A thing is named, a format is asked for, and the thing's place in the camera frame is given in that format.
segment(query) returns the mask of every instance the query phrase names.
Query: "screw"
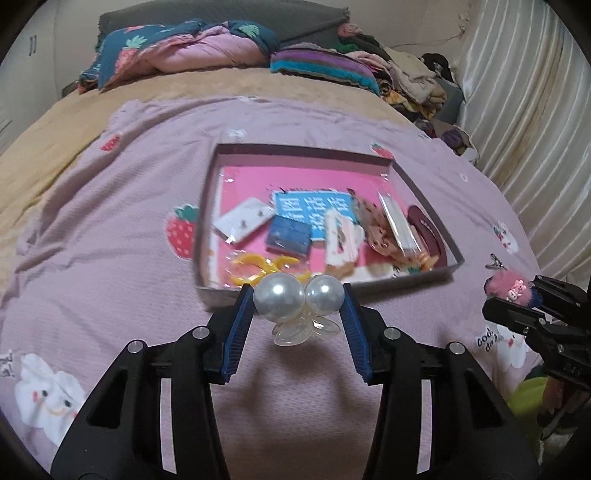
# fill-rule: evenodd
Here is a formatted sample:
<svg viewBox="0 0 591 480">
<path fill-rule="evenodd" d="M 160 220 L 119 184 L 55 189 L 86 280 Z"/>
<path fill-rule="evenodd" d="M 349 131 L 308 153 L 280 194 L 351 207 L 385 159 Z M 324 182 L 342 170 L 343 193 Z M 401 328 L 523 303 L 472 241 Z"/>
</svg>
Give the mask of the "screw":
<svg viewBox="0 0 591 480">
<path fill-rule="evenodd" d="M 196 339 L 202 340 L 204 338 L 207 338 L 208 335 L 209 335 L 209 328 L 207 328 L 207 327 L 197 327 L 197 328 L 195 328 L 195 330 L 193 330 L 193 336 Z"/>
<path fill-rule="evenodd" d="M 460 342 L 452 342 L 449 344 L 449 349 L 455 355 L 461 355 L 466 351 L 466 347 L 464 347 Z"/>
<path fill-rule="evenodd" d="M 398 340 L 401 336 L 400 334 L 400 330 L 396 329 L 396 328 L 386 328 L 384 330 L 384 336 L 388 339 L 388 340 Z"/>
<path fill-rule="evenodd" d="M 134 340 L 127 345 L 127 351 L 129 353 L 138 353 L 141 352 L 142 348 L 144 348 L 144 344 L 139 340 Z"/>
</svg>

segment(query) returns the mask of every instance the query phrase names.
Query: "tan blanket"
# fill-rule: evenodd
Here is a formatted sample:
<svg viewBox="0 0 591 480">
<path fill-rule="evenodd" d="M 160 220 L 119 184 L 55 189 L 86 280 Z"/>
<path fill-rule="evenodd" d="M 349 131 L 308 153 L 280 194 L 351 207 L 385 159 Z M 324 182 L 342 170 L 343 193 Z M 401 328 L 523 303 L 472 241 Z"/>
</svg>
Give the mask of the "tan blanket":
<svg viewBox="0 0 591 480">
<path fill-rule="evenodd" d="M 0 156 L 0 295 L 15 264 L 16 240 L 56 178 L 105 128 L 125 102 L 256 95 L 319 103 L 395 124 L 410 124 L 362 89 L 271 74 L 267 69 L 223 69 L 156 76 L 99 93 L 74 92 L 57 102 Z"/>
</svg>

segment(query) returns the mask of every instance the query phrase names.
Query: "plastic packaging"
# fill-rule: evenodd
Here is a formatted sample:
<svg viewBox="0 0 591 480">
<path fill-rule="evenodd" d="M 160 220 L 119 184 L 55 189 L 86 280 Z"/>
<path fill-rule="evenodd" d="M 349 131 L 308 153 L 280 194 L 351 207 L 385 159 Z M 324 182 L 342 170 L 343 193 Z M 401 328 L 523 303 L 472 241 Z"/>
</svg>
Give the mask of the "plastic packaging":
<svg viewBox="0 0 591 480">
<path fill-rule="evenodd" d="M 255 287 L 261 279 L 274 272 L 289 273 L 305 283 L 312 276 L 306 260 L 287 255 L 259 255 L 244 250 L 233 251 L 226 257 L 226 286 L 242 287 L 249 283 Z"/>
</svg>

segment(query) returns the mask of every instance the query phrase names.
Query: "white pearl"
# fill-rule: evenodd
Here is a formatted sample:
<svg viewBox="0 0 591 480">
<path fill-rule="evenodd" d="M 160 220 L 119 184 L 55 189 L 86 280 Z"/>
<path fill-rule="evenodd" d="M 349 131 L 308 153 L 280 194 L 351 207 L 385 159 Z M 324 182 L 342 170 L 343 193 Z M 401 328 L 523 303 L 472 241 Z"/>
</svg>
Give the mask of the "white pearl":
<svg viewBox="0 0 591 480">
<path fill-rule="evenodd" d="M 256 310 L 271 322 L 286 322 L 296 318 L 305 301 L 304 287 L 289 273 L 266 275 L 255 288 Z"/>
<path fill-rule="evenodd" d="M 328 315 L 341 308 L 345 289 L 339 280 L 330 275 L 316 275 L 306 285 L 306 305 L 318 315 Z"/>
</svg>

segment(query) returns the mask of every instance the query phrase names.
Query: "clear plastic petal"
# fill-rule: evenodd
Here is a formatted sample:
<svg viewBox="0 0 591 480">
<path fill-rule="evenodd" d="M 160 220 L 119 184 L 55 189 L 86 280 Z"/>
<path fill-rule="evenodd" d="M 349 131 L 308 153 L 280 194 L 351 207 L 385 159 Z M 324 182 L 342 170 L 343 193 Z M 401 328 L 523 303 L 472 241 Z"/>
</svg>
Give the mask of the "clear plastic petal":
<svg viewBox="0 0 591 480">
<path fill-rule="evenodd" d="M 312 318 L 314 334 L 322 338 L 332 338 L 340 333 L 340 327 L 332 320 L 316 316 Z"/>
<path fill-rule="evenodd" d="M 281 330 L 281 327 L 282 327 L 282 326 L 283 326 L 283 323 L 281 323 L 281 322 L 279 322 L 279 323 L 276 323 L 276 324 L 273 326 L 273 330 L 271 331 L 271 336 L 272 336 L 273 338 L 275 338 L 275 337 L 277 336 L 277 334 L 279 333 L 279 330 Z"/>
<path fill-rule="evenodd" d="M 311 319 L 308 316 L 301 316 L 284 322 L 275 336 L 274 342 L 279 346 L 299 345 L 310 338 L 313 330 Z"/>
</svg>

